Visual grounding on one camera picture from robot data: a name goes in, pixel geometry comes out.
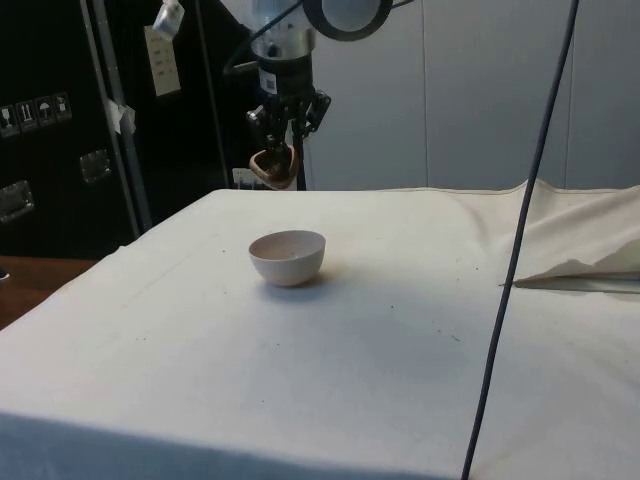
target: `cable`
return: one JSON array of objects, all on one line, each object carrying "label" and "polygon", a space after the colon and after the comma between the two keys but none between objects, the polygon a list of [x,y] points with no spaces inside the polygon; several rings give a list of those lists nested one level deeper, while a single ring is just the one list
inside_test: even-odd
[{"label": "cable", "polygon": [[229,172],[227,170],[227,160],[222,145],[222,126],[220,125],[220,115],[218,115],[218,105],[216,102],[215,87],[213,85],[213,76],[211,74],[211,65],[209,62],[209,49],[207,48],[207,40],[204,34],[204,22],[202,20],[202,8],[200,0],[195,0],[196,19],[198,21],[198,36],[200,37],[200,45],[202,47],[202,63],[204,63],[205,77],[207,79],[207,91],[209,93],[209,103],[213,113],[214,130],[216,134],[216,142],[218,143],[218,155],[220,156],[220,166],[222,167],[222,175],[224,176],[224,185],[230,188]]},{"label": "cable", "polygon": [[405,5],[409,5],[410,3],[415,2],[416,0],[402,0],[398,3],[394,3],[393,7],[391,7],[391,9],[393,10],[394,8],[398,8],[398,7],[404,7]]},{"label": "cable", "polygon": [[269,30],[270,28],[273,28],[274,25],[277,25],[278,23],[280,23],[285,17],[289,16],[296,8],[298,8],[304,2],[305,0],[298,0],[296,3],[294,3],[289,8],[284,10],[280,15],[275,17],[273,20],[271,20],[262,28],[260,28],[260,30],[257,30],[256,32],[254,32],[249,38],[247,38],[244,42],[242,42],[240,46],[238,46],[238,48],[236,48],[235,51],[231,54],[231,56],[229,57],[229,60],[227,60],[227,63],[224,65],[224,69],[222,71],[223,75],[226,77],[231,73],[233,73],[234,63],[238,61],[238,59],[240,58],[240,55],[242,55],[245,51],[251,48],[251,44],[255,42],[258,38],[260,38],[262,35],[264,35],[267,32],[267,30]]},{"label": "cable", "polygon": [[496,352],[498,350],[498,342],[500,340],[500,332],[502,331],[502,324],[504,322],[504,316],[507,312],[507,305],[509,303],[509,296],[511,294],[511,288],[513,287],[513,279],[515,278],[516,268],[518,266],[518,258],[520,257],[520,250],[522,248],[522,239],[524,237],[524,228],[527,223],[527,215],[529,213],[529,206],[531,205],[531,197],[533,195],[533,188],[538,178],[538,172],[540,171],[540,163],[542,162],[542,154],[544,153],[544,147],[547,142],[547,135],[549,133],[549,124],[551,123],[551,116],[558,97],[558,90],[560,89],[560,81],[562,80],[562,72],[567,62],[567,56],[569,54],[569,47],[571,45],[571,39],[573,38],[573,32],[576,26],[576,16],[578,14],[578,6],[580,0],[572,0],[571,10],[569,13],[569,20],[564,36],[564,43],[562,45],[562,51],[560,58],[558,59],[558,65],[553,79],[553,86],[551,87],[551,93],[547,101],[547,107],[544,114],[544,120],[542,122],[542,128],[538,137],[538,144],[536,147],[536,154],[531,165],[531,172],[527,180],[527,188],[522,200],[522,207],[520,209],[520,217],[518,218],[518,227],[516,229],[516,235],[513,242],[513,251],[511,253],[511,260],[509,262],[509,270],[507,271],[507,278],[504,282],[504,288],[502,290],[502,298],[500,299],[500,306],[498,308],[498,314],[496,317],[496,323],[493,327],[493,334],[491,336],[491,343],[489,345],[489,353],[487,354],[487,364],[484,371],[484,378],[482,380],[482,388],[480,390],[480,400],[478,401],[478,409],[476,411],[476,417],[473,424],[473,430],[471,432],[471,439],[469,441],[469,447],[467,449],[467,456],[464,462],[464,469],[462,470],[462,480],[468,480],[471,472],[471,464],[473,463],[473,455],[478,443],[478,437],[480,435],[480,427],[482,426],[482,419],[484,417],[485,407],[487,405],[487,397],[489,396],[489,387],[491,386],[491,375],[493,373],[493,364],[496,358]]}]

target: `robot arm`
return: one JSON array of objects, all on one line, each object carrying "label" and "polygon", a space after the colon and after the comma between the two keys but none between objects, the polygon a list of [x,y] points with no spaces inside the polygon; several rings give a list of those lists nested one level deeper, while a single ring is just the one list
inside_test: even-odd
[{"label": "robot arm", "polygon": [[[163,0],[154,29],[172,39],[184,9],[178,0]],[[226,0],[236,18],[244,13],[254,32],[247,45],[256,62],[234,68],[234,55],[225,74],[258,70],[264,101],[247,113],[247,120],[262,150],[250,167],[272,188],[285,189],[303,166],[303,141],[320,127],[331,98],[313,84],[312,52],[316,32],[338,41],[356,41],[375,33],[387,20],[393,0],[252,0],[242,12],[238,0]],[[286,142],[291,126],[293,145]]]}]

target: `sticker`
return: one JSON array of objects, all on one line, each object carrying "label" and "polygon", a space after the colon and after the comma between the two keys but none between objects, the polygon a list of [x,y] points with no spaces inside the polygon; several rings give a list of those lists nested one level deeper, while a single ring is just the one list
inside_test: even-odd
[{"label": "sticker", "polygon": [[18,111],[18,121],[23,132],[35,130],[38,128],[38,120],[36,119],[36,110],[31,100],[27,102],[16,103]]},{"label": "sticker", "polygon": [[147,42],[156,97],[179,92],[182,87],[180,86],[180,75],[178,74],[173,43],[165,40],[150,26],[144,27],[144,36]]},{"label": "sticker", "polygon": [[262,89],[272,95],[278,94],[278,77],[273,73],[265,72],[260,69],[260,86]]},{"label": "sticker", "polygon": [[55,93],[53,95],[53,113],[59,122],[71,120],[71,104],[66,93]]},{"label": "sticker", "polygon": [[51,97],[42,97],[36,100],[36,113],[40,126],[45,127],[56,123],[56,115],[53,112],[53,102]]},{"label": "sticker", "polygon": [[5,105],[0,107],[0,137],[13,137],[20,133],[18,126],[18,117],[13,105]]}]

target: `black wall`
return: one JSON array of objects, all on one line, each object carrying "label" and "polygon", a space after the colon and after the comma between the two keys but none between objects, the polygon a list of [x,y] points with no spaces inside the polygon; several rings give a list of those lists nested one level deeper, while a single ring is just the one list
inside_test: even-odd
[{"label": "black wall", "polygon": [[[0,107],[65,92],[72,118],[0,138],[0,188],[31,186],[35,209],[0,223],[0,254],[98,258],[133,239],[77,1],[0,2]],[[79,158],[107,149],[112,175],[84,182]]]}]

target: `black cabinet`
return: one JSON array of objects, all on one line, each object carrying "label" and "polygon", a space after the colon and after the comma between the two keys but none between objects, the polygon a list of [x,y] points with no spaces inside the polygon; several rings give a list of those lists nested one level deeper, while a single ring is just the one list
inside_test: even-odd
[{"label": "black cabinet", "polygon": [[80,2],[0,2],[0,18],[0,254],[98,258],[131,242]]}]

